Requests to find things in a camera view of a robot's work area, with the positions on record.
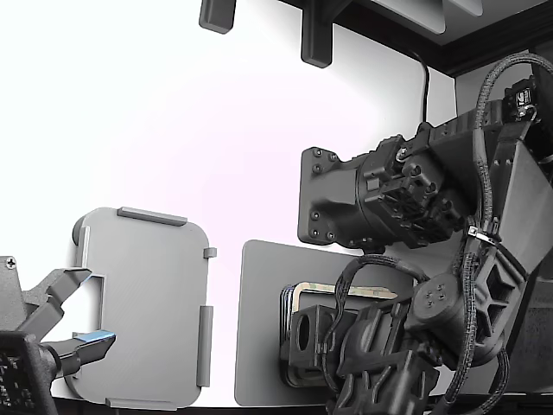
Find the bolt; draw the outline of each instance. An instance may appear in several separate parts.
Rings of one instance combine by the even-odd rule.
[[[14,270],[16,268],[16,259],[14,257],[9,257],[6,259],[6,267],[9,270]]]
[[[451,201],[446,201],[442,206],[442,211],[447,212],[452,207],[453,207],[453,203]]]
[[[405,159],[405,155],[407,154],[407,149],[402,147],[399,149],[399,151],[396,154],[396,161],[402,162]]]
[[[415,166],[415,168],[411,171],[411,177],[415,177],[421,174],[421,166]]]

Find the black mount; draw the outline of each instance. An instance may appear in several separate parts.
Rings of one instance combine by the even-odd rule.
[[[224,35],[234,25],[235,10],[236,0],[202,0],[200,26]]]
[[[306,0],[302,16],[302,61],[316,67],[332,63],[333,23],[352,0]]]

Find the wire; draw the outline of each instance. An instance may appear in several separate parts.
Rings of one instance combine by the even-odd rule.
[[[474,166],[476,168],[479,180],[478,180],[478,205],[475,214],[476,223],[479,225],[480,229],[484,232],[488,232],[489,225],[493,220],[493,194],[492,194],[492,184],[490,180],[489,168],[487,165],[487,154],[486,154],[486,144],[484,141],[484,117],[486,114],[486,104],[490,99],[490,95],[493,89],[493,85],[499,76],[508,68],[519,63],[533,63],[543,67],[550,75],[553,76],[553,64],[542,58],[541,56],[535,54],[514,54],[506,57],[500,61],[490,73],[486,76],[484,83],[480,89],[478,100],[476,103],[476,113],[474,118],[474,130],[473,130],[473,160]],[[466,241],[463,241],[463,244],[468,247],[469,244]],[[474,343],[475,343],[475,334],[476,334],[476,309],[475,309],[475,296],[474,296],[474,261],[476,260],[476,254],[479,248],[478,244],[474,247],[473,250],[465,249],[465,261],[462,266],[462,285],[463,285],[463,296],[465,303],[465,335],[463,338],[461,359],[455,371],[454,378],[449,385],[448,390],[442,396],[435,410],[432,411],[432,414],[443,414],[448,412],[448,408],[456,401],[457,396],[462,388],[462,385],[467,379],[468,369],[472,365],[472,360],[474,357]],[[452,264],[452,269],[458,266],[455,261]],[[501,371],[502,376],[508,378],[509,366],[508,360],[505,358],[506,354],[501,352],[501,360],[499,361],[500,365],[503,365],[503,370]],[[501,383],[498,386],[497,391],[490,397],[490,399],[483,405],[484,410],[489,411],[499,401],[503,393],[505,392],[506,386],[505,382]],[[479,408],[475,413],[485,413],[482,408]]]
[[[411,50],[410,53],[416,57],[416,59],[421,62],[421,65],[423,66],[424,70],[424,91],[423,91],[423,122],[427,122],[427,116],[428,116],[428,106],[429,106],[429,87],[430,87],[430,71],[429,67],[424,62],[421,55],[419,55],[417,52]]]
[[[327,383],[327,386],[334,392],[339,393],[340,389],[338,384],[334,379],[333,375],[328,372],[327,366],[327,353],[328,353],[328,341],[331,339],[334,331],[339,326],[342,317],[344,316],[344,311],[346,308],[347,295],[349,290],[352,287],[353,278],[357,272],[365,267],[366,265],[383,265],[394,268],[404,274],[415,279],[419,284],[429,280],[429,277],[424,273],[423,270],[414,266],[412,264],[406,263],[401,259],[395,259],[392,257],[386,257],[379,254],[367,254],[361,257],[353,259],[342,271],[338,277],[338,281],[334,286],[334,298],[336,300],[336,317],[334,321],[328,328],[326,334],[322,340],[322,349],[321,349],[321,366],[324,379]]]
[[[509,375],[511,372],[509,354],[504,348],[502,348],[498,354],[498,365],[499,382],[495,387],[493,393],[486,400],[486,402],[484,402],[478,408],[466,412],[464,415],[485,415],[489,413],[501,400],[501,398],[505,394],[505,391],[507,390],[507,385],[509,384]]]
[[[553,64],[547,61],[541,56],[536,54],[520,53],[512,54],[500,61],[486,76],[480,93],[478,95],[478,101],[476,103],[476,114],[474,117],[474,131],[473,131],[473,157],[474,163],[480,179],[480,194],[481,200],[479,204],[479,211],[481,211],[482,217],[480,219],[480,227],[487,231],[489,224],[493,217],[493,195],[492,184],[490,182],[489,170],[487,167],[486,146],[484,142],[484,115],[486,113],[486,104],[490,99],[493,86],[499,76],[509,67],[520,63],[531,63],[538,65],[545,69],[551,76],[553,76]]]

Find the white wall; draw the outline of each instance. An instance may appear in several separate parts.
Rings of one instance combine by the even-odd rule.
[[[0,3],[0,253],[29,289],[73,264],[73,224],[94,208],[187,216],[219,248],[212,387],[196,405],[233,406],[242,245],[300,245],[302,150],[346,159],[412,136],[423,76],[338,27],[334,64],[304,64],[301,12],[277,0],[238,0],[228,35],[201,29],[199,12],[200,0]],[[432,72],[429,120],[454,116],[454,81]],[[48,339],[96,329],[94,301],[83,287]],[[69,396],[60,382],[54,393]]]

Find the gray tablet holder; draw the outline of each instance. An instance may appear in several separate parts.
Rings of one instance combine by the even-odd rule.
[[[336,284],[353,256],[286,246],[260,240],[246,242],[238,313],[238,348],[234,395],[241,406],[324,405],[320,388],[296,389],[283,383],[278,366],[280,293],[289,284]],[[354,285],[385,287],[397,294],[412,290],[410,278],[391,268],[369,265]],[[315,303],[334,306],[333,296],[306,296],[300,308]],[[356,308],[356,303],[348,307]]]
[[[67,377],[82,399],[112,408],[174,411],[209,386],[216,256],[185,218],[102,207],[73,230],[77,266],[102,278],[99,329],[117,340],[105,359]]]

